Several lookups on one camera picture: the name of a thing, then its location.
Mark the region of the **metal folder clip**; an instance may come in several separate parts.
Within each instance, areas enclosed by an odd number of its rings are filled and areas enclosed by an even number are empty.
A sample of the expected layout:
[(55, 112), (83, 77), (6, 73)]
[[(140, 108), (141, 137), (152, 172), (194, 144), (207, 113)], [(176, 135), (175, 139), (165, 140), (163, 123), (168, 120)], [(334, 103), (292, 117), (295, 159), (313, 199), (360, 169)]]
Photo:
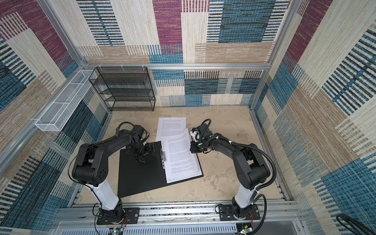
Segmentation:
[(162, 168), (165, 169), (166, 158), (165, 158), (165, 153), (163, 149), (161, 149), (160, 151), (160, 157), (161, 157)]

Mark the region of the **white paper sheet underneath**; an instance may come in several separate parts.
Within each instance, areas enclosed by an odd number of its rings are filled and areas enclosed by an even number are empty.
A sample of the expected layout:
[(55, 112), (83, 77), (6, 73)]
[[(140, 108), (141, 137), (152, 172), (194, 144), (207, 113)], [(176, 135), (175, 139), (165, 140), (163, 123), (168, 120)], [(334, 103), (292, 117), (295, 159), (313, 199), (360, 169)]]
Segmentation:
[(163, 138), (164, 170), (168, 184), (203, 176), (197, 155), (190, 151), (191, 140), (188, 129)]

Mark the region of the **red folder black inside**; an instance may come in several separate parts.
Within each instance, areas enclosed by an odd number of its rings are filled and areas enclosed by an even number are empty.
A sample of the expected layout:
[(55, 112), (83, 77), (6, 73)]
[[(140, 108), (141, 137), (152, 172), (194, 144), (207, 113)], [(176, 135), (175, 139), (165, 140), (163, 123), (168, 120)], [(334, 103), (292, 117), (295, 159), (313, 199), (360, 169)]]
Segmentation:
[(153, 151), (144, 158), (145, 163), (137, 161), (130, 150), (120, 150), (117, 195), (120, 198), (202, 178), (200, 174), (173, 183), (166, 181), (162, 166), (161, 142), (150, 143)]

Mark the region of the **white text paper sheet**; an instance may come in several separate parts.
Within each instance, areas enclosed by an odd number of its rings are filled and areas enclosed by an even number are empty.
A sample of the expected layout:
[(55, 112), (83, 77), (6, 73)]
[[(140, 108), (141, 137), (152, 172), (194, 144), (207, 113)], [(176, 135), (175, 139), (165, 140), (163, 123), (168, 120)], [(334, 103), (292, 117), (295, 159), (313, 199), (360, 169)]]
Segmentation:
[(156, 142), (164, 137), (178, 135), (186, 129), (185, 117), (161, 117), (159, 118)]

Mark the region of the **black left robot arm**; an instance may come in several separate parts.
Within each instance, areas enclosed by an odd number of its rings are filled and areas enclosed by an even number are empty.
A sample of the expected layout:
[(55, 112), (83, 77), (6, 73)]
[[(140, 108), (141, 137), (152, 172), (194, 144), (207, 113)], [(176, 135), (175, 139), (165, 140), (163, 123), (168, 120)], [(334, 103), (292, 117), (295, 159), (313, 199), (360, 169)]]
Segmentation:
[(142, 134), (121, 130), (115, 136), (95, 144), (83, 144), (72, 168), (72, 177), (87, 187), (99, 203), (99, 219), (106, 224), (125, 221), (126, 212), (121, 199), (115, 195), (108, 182), (108, 158), (126, 148), (136, 161), (145, 163), (145, 158), (154, 153), (154, 146), (145, 143)]

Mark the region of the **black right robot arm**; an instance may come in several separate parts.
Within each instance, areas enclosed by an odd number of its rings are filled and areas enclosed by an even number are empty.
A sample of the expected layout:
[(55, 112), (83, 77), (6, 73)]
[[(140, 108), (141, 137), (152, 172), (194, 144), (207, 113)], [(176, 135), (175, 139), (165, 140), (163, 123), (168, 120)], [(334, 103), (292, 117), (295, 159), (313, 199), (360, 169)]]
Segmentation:
[(209, 138), (202, 143), (191, 141), (191, 153), (203, 153), (208, 149), (232, 159), (240, 182), (239, 190), (232, 199), (233, 217), (245, 219), (261, 197), (259, 191), (275, 181), (275, 164), (254, 144), (236, 143), (223, 136)]

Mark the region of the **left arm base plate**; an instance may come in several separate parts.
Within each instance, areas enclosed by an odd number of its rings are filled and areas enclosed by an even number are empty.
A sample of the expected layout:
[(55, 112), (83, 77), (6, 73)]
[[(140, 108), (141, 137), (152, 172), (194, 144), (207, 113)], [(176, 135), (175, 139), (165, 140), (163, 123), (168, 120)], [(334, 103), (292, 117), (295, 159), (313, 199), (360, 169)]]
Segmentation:
[(128, 225), (137, 224), (140, 208), (120, 208), (112, 211), (100, 209), (97, 225)]

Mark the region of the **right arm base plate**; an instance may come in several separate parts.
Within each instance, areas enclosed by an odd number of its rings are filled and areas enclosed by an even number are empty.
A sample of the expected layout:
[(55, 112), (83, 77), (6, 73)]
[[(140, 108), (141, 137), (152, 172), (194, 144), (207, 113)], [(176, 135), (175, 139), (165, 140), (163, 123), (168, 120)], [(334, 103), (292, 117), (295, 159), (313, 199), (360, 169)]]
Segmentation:
[(261, 219), (258, 206), (252, 204), (246, 208), (238, 208), (236, 205), (217, 204), (214, 208), (221, 221), (231, 220), (259, 220)]

